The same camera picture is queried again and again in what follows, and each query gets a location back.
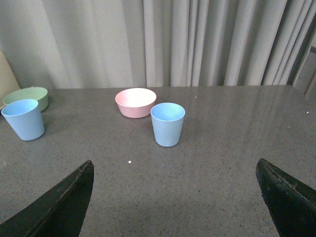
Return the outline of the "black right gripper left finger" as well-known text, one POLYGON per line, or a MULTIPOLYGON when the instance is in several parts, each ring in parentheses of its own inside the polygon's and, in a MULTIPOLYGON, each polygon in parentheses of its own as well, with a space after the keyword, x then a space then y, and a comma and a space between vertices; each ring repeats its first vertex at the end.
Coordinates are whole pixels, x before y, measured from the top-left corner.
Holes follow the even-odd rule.
POLYGON ((88 160, 0 226, 2 237, 77 237, 90 203, 94 165, 88 160))

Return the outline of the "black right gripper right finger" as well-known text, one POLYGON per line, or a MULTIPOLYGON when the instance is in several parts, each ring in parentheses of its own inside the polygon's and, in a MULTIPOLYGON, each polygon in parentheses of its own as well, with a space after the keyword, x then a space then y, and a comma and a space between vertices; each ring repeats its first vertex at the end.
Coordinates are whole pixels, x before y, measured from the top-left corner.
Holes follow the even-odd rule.
POLYGON ((316 191, 265 159, 256 165, 262 198, 281 237, 316 235, 316 191))

